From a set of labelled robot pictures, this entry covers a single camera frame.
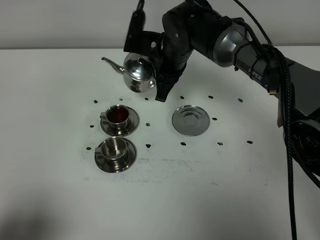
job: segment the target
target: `teapot lid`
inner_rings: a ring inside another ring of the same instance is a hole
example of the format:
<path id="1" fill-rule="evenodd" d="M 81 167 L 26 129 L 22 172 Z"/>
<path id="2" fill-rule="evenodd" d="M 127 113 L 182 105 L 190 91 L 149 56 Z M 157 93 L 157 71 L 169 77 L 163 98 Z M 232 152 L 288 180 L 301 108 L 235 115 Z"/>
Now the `teapot lid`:
<path id="1" fill-rule="evenodd" d="M 143 62 L 151 63 L 151 60 L 147 56 L 130 52 L 124 59 L 124 69 L 133 79 L 149 80 L 153 77 L 153 68 Z"/>

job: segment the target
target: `white wall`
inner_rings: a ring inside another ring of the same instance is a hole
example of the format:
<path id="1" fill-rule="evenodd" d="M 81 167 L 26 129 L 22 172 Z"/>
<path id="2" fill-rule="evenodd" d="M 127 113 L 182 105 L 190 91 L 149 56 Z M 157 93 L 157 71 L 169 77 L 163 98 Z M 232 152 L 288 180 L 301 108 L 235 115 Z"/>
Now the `white wall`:
<path id="1" fill-rule="evenodd" d="M 145 29 L 183 0 L 145 0 Z M 222 15 L 243 17 L 232 0 L 209 0 Z M 0 48 L 123 47 L 138 0 L 0 0 Z M 276 45 L 320 44 L 319 0 L 242 0 Z"/>

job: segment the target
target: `metal plate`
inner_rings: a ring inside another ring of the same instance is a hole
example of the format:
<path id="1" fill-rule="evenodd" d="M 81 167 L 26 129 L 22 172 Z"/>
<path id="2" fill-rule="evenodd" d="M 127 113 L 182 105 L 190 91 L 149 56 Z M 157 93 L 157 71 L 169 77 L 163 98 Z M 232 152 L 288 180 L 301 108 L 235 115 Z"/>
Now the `metal plate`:
<path id="1" fill-rule="evenodd" d="M 183 135 L 197 136 L 209 128 L 210 117 L 201 107 L 185 105 L 174 111 L 172 125 Z"/>
<path id="2" fill-rule="evenodd" d="M 108 124 L 108 122 L 106 120 L 101 119 L 100 125 L 101 125 L 102 130 L 106 134 L 113 136 L 113 137 L 124 137 L 124 136 L 127 136 L 127 135 L 133 133 L 137 129 L 137 127 L 139 126 L 139 122 L 140 122 L 138 113 L 135 110 L 133 110 L 131 107 L 126 106 L 126 108 L 128 108 L 128 110 L 129 110 L 129 118 L 130 118 L 131 124 L 126 126 L 124 129 L 118 130 L 118 129 L 114 129 L 114 128 L 110 127 L 110 125 Z"/>
<path id="3" fill-rule="evenodd" d="M 124 159 L 125 164 L 123 165 L 114 165 L 108 162 L 102 155 L 99 154 L 94 154 L 94 161 L 95 164 L 104 172 L 107 173 L 119 173 L 127 170 L 128 168 L 131 167 L 131 165 L 135 162 L 136 157 L 137 157 L 137 149 L 135 145 L 128 139 L 123 138 L 123 140 L 126 143 L 127 146 L 127 153 L 126 157 Z"/>

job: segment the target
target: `cup handle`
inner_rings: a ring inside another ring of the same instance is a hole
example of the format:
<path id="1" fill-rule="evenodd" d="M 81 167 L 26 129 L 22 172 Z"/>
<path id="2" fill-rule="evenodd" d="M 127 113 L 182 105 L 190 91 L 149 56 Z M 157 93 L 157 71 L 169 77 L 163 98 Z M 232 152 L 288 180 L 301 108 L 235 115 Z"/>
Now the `cup handle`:
<path id="1" fill-rule="evenodd" d="M 96 148 L 95 148 L 94 154 L 101 155 L 101 149 L 100 149 L 100 147 L 96 147 Z"/>
<path id="2" fill-rule="evenodd" d="M 105 111 L 100 114 L 100 118 L 103 119 L 103 120 L 107 120 L 107 116 L 106 116 L 106 112 Z"/>

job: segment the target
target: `empty saucer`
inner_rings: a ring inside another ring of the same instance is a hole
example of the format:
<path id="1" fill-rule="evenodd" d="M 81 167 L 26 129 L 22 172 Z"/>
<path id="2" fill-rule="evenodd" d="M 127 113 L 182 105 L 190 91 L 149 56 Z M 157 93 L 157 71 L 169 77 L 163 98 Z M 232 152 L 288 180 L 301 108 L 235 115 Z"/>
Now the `empty saucer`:
<path id="1" fill-rule="evenodd" d="M 183 135 L 197 136 L 209 128 L 210 117 L 201 107 L 185 105 L 174 111 L 172 125 Z"/>

